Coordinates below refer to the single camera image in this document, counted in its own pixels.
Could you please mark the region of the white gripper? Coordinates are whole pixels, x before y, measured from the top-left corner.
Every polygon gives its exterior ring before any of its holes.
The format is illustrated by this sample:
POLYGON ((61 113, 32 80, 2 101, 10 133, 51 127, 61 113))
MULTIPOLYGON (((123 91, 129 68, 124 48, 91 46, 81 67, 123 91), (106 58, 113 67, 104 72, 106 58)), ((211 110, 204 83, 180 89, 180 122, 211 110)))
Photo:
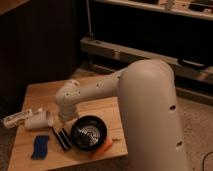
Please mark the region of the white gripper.
POLYGON ((68 150, 67 148, 71 147, 70 137, 66 132, 66 130, 63 128, 65 124, 66 119, 61 115, 57 115, 54 117, 53 127, 51 127, 51 130, 55 138, 57 139, 58 143, 60 144, 61 148, 63 149, 63 151, 67 151, 68 150))

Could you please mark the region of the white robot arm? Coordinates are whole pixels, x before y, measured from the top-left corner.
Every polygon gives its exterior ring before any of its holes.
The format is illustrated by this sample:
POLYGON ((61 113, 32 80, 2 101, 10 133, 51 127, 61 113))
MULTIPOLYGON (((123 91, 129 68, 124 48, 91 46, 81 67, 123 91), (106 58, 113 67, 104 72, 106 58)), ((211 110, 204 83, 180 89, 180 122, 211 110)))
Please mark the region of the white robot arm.
POLYGON ((189 171, 174 80, 172 68, 153 59, 87 85, 69 80, 55 95, 53 130, 61 132, 77 116, 77 104, 115 96, 128 149, 126 171, 189 171))

